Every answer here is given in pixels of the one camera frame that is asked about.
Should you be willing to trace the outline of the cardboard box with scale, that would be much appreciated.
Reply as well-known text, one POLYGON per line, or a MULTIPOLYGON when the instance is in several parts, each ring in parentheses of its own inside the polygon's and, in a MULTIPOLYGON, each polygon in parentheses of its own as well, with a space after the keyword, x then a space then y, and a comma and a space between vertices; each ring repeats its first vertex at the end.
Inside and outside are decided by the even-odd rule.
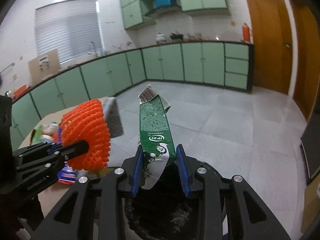
POLYGON ((57 49, 32 59, 28 62, 28 67, 33 85, 56 74, 61 69, 57 49))

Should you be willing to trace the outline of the black trash bin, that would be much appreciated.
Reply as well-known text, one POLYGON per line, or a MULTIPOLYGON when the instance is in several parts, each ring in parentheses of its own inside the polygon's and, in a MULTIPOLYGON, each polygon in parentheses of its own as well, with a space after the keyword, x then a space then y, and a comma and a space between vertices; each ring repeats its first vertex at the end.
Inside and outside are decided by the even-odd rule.
POLYGON ((141 239, 195 239, 199 210, 200 195, 185 196, 175 163, 153 188, 140 189, 124 204, 128 227, 141 239))

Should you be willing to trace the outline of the white cooking pot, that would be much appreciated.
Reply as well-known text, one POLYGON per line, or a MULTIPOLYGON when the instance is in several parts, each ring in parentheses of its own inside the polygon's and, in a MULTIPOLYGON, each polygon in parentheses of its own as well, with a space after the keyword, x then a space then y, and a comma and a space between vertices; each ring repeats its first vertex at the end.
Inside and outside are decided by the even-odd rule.
POLYGON ((157 44, 163 44, 166 42, 166 36, 162 33, 156 34, 155 39, 157 44))

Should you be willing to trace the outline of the brown wooden door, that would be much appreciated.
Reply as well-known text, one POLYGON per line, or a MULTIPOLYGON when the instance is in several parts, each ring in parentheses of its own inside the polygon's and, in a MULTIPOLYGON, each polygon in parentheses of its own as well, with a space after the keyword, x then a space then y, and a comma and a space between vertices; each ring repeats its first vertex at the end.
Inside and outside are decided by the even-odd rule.
POLYGON ((247 0, 254 44, 253 85, 289 93, 292 32, 284 0, 247 0))
POLYGON ((297 32, 297 76, 293 99, 310 120, 319 90, 319 24, 307 0, 290 0, 297 32))

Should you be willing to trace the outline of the blue snack bag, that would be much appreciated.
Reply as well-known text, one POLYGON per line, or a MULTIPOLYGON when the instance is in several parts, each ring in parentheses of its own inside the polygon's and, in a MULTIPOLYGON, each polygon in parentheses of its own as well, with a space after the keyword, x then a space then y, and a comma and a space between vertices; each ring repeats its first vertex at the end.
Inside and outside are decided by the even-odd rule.
POLYGON ((76 182, 77 172, 68 166, 67 162, 64 162, 64 167, 58 172, 58 182, 66 185, 73 185, 76 182))

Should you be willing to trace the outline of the orange thermos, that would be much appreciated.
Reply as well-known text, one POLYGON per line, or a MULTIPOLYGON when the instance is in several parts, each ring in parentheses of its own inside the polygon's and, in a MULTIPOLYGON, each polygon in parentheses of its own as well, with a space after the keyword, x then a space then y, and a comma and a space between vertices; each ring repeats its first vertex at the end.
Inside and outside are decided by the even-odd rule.
POLYGON ((244 42, 251 42, 251 29, 246 23, 242 25, 242 38, 244 42))

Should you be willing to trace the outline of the orange foam fruit net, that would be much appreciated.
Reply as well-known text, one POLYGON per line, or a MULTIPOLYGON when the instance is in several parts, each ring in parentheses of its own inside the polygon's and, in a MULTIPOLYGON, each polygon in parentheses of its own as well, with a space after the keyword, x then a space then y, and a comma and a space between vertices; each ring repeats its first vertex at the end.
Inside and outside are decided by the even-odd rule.
POLYGON ((77 105, 64 114, 60 128, 62 146, 85 140, 89 144, 87 153, 68 160, 74 170, 101 170, 107 167, 110 156, 111 135, 104 120, 101 101, 94 99, 77 105))

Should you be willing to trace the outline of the black wok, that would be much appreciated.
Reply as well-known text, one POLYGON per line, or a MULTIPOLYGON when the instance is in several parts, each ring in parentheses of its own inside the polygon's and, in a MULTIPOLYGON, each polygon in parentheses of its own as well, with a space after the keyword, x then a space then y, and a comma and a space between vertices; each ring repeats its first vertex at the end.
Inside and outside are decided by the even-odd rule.
POLYGON ((180 33, 171 33, 170 34, 170 39, 172 41, 183 41, 184 40, 184 35, 180 33))

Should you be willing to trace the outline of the black range hood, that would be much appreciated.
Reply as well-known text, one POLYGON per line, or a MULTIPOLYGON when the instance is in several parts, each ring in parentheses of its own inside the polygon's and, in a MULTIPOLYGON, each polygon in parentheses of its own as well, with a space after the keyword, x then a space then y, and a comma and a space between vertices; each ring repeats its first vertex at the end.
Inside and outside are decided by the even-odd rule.
POLYGON ((176 12, 181 12, 182 8, 179 5, 172 5, 172 6, 166 6, 166 7, 159 7, 156 9, 153 9, 152 11, 148 12, 146 14, 146 17, 150 17, 150 18, 161 18, 164 15, 168 15, 171 13, 176 13, 176 12))

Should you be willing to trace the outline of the green lower kitchen cabinets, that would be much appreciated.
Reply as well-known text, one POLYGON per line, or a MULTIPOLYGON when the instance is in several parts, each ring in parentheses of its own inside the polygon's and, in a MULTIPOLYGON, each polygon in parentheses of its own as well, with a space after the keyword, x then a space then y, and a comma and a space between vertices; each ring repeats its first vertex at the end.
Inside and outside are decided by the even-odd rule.
POLYGON ((133 49, 63 70, 18 97, 12 106, 12 148, 48 114, 118 95, 144 81, 186 82, 250 92, 254 46, 183 42, 133 49))

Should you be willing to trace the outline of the orange plastic basin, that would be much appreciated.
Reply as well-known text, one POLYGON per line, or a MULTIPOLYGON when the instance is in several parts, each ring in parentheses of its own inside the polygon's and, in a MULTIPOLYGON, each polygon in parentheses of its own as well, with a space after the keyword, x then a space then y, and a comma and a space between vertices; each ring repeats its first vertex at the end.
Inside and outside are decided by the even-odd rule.
POLYGON ((19 98, 21 95, 23 95, 28 89, 28 86, 27 85, 23 85, 22 87, 14 90, 13 92, 13 99, 17 99, 19 98))

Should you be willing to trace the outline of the window with white blinds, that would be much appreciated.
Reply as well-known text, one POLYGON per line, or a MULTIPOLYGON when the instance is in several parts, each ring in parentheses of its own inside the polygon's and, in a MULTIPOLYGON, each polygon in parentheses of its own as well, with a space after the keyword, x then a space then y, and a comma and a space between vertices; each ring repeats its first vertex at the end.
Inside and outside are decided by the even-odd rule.
POLYGON ((35 44, 38 55, 57 49, 61 63, 104 50, 98 0, 67 0, 35 10, 35 44))

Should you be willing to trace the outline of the green milk carton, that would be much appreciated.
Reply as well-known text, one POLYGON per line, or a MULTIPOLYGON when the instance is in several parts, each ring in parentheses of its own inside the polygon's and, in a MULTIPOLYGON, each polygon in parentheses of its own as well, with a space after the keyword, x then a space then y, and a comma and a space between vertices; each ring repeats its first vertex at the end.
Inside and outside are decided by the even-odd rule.
POLYGON ((147 85, 138 98, 139 141, 144 153, 142 188, 149 190, 176 160, 176 152, 167 119, 170 104, 152 85, 147 85))

